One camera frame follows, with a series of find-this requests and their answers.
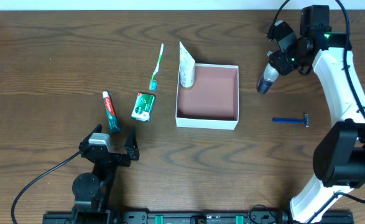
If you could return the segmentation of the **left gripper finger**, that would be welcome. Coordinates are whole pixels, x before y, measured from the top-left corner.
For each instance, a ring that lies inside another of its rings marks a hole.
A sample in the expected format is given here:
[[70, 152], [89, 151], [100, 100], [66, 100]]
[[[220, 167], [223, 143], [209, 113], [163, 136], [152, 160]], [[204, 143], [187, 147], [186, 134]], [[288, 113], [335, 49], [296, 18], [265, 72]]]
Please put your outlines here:
[[124, 145], [124, 148], [127, 152], [127, 155], [129, 156], [130, 160], [133, 160], [133, 161], [139, 160], [140, 152], [139, 152], [139, 148], [137, 145], [135, 128], [131, 129], [131, 131], [128, 135], [128, 138], [126, 140], [126, 143]]
[[92, 130], [92, 132], [90, 132], [90, 133], [89, 133], [89, 135], [87, 135], [87, 137], [86, 137], [86, 138], [84, 138], [84, 139], [82, 140], [82, 143], [83, 143], [83, 144], [88, 144], [90, 137], [91, 137], [94, 133], [102, 133], [102, 125], [101, 125], [101, 124], [98, 124], [98, 125], [94, 128], [94, 130]]

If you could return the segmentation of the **clear pump bottle blue liquid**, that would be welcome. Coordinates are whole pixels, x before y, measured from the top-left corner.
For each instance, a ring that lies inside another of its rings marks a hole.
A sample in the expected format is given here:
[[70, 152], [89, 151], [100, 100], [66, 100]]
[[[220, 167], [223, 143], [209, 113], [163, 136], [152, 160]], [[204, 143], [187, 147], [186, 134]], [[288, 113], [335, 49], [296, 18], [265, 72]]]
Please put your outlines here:
[[276, 69], [275, 65], [269, 61], [257, 82], [257, 92], [262, 95], [266, 94], [278, 77], [278, 70]]

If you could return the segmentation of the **blue disposable razor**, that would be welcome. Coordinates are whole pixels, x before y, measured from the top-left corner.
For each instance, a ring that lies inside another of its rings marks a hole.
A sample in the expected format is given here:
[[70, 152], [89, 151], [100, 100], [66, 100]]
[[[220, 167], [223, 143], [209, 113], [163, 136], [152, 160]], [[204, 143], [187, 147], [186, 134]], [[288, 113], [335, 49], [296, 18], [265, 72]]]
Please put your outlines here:
[[304, 114], [303, 119], [295, 119], [295, 118], [272, 118], [272, 121], [275, 123], [289, 123], [289, 124], [304, 124], [306, 128], [309, 128], [309, 120], [308, 115]]

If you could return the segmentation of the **white conditioner tube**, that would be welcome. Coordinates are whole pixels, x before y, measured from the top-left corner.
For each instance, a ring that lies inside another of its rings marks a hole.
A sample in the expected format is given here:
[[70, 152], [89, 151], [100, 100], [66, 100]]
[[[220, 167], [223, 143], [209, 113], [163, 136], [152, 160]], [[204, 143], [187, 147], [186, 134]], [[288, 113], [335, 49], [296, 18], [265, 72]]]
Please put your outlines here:
[[191, 88], [195, 82], [195, 59], [190, 55], [185, 46], [179, 42], [179, 68], [180, 84], [184, 88]]

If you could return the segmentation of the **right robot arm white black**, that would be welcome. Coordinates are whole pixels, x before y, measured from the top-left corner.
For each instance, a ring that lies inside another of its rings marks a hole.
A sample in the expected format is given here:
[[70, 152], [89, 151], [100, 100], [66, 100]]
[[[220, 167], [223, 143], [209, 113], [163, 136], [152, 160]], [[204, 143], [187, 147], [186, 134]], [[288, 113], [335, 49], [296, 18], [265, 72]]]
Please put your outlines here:
[[279, 48], [257, 83], [266, 93], [280, 76], [292, 71], [314, 73], [323, 88], [331, 129], [313, 153], [313, 176], [274, 216], [276, 223], [352, 223], [352, 214], [332, 212], [340, 198], [365, 184], [365, 94], [354, 68], [350, 33], [333, 32], [327, 5], [302, 9], [300, 32], [274, 19], [267, 33]]

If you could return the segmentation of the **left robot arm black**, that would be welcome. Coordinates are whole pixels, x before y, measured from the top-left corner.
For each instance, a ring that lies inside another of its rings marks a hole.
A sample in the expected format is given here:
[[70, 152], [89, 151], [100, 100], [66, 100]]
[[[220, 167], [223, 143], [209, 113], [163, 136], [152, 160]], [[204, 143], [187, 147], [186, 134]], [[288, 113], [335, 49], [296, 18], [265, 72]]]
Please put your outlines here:
[[111, 151], [110, 135], [102, 132], [102, 125], [84, 138], [78, 150], [82, 158], [93, 163], [93, 170], [79, 175], [73, 182], [75, 196], [72, 223], [120, 223], [119, 212], [107, 208], [118, 167], [129, 167], [139, 159], [136, 130], [132, 129], [124, 145], [125, 154]]

